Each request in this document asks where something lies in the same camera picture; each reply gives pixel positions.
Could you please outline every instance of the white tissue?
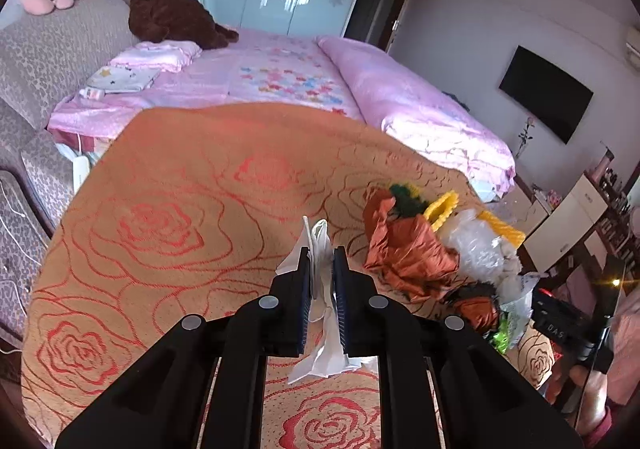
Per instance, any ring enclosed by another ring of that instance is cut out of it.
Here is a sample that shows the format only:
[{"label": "white tissue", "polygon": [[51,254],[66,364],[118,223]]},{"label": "white tissue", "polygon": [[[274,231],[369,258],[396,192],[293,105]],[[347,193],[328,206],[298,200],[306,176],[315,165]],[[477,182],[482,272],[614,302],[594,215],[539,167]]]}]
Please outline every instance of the white tissue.
[{"label": "white tissue", "polygon": [[328,234],[326,220],[320,220],[313,228],[303,217],[304,227],[295,247],[276,269],[276,274],[291,272],[297,269],[300,250],[309,248],[311,258],[311,308],[309,322],[324,319],[322,323],[322,339],[310,355],[297,363],[289,374],[289,384],[306,377],[330,377],[345,371],[353,371],[366,365],[370,371],[378,372],[377,357],[348,357],[344,354],[340,343],[338,318],[332,304],[332,264],[334,248]]}]

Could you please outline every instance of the orange plastic bag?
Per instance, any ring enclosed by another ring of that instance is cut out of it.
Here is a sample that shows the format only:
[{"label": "orange plastic bag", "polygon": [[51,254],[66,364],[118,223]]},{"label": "orange plastic bag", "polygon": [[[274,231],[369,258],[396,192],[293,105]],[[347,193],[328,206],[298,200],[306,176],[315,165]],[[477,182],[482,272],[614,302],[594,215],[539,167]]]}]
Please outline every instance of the orange plastic bag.
[{"label": "orange plastic bag", "polygon": [[441,244],[431,223],[415,218],[389,220],[396,199],[386,189],[372,192],[363,211],[369,254],[365,267],[381,269],[385,281],[412,302],[443,298],[457,288],[460,254]]}]

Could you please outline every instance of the orange tablecloth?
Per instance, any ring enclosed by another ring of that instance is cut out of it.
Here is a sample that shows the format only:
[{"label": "orange tablecloth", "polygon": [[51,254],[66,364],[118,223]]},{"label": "orange tablecloth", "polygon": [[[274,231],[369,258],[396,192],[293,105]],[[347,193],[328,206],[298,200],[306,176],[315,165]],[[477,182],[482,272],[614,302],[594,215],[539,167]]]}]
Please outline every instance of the orange tablecloth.
[{"label": "orange tablecloth", "polygon": [[[22,363],[31,424],[54,443],[181,317],[222,317],[266,293],[304,214],[326,218],[334,245],[361,263],[364,192],[390,182],[481,205],[460,172],[338,114],[283,104],[142,112],[73,200],[33,289]],[[308,350],[319,334],[311,328]],[[533,374],[548,343],[524,342],[514,365]],[[289,386],[292,364],[270,361],[264,447],[367,448],[379,436],[375,375]]]}]

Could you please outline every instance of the doorway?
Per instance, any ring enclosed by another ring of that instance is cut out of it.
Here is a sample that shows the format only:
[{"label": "doorway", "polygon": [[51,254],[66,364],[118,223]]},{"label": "doorway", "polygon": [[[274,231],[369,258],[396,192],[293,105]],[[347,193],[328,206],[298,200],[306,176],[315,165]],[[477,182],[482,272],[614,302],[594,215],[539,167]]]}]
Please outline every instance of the doorway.
[{"label": "doorway", "polygon": [[386,51],[406,0],[356,0],[344,36]]}]

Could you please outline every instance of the folded white cloth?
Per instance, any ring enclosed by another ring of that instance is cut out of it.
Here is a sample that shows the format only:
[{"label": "folded white cloth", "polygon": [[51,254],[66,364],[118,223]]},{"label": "folded white cloth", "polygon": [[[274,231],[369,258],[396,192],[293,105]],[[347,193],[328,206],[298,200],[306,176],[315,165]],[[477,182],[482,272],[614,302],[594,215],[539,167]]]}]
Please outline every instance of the folded white cloth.
[{"label": "folded white cloth", "polygon": [[105,66],[89,77],[86,85],[105,93],[138,93],[151,86],[159,74],[158,69]]},{"label": "folded white cloth", "polygon": [[167,40],[157,44],[143,41],[124,50],[114,57],[110,64],[132,68],[158,68],[163,72],[178,73],[201,53],[202,49],[191,41]]},{"label": "folded white cloth", "polygon": [[309,248],[311,258],[311,308],[309,321],[322,318],[322,339],[310,355],[297,363],[289,374],[289,384],[307,375],[330,377],[345,371],[353,371],[366,365],[371,371],[378,372],[377,357],[348,357],[340,343],[340,328],[332,300],[332,265],[334,248],[328,235],[326,220],[320,220],[313,228],[303,217],[304,227],[295,247],[276,269],[277,274],[297,269],[300,250]]}]

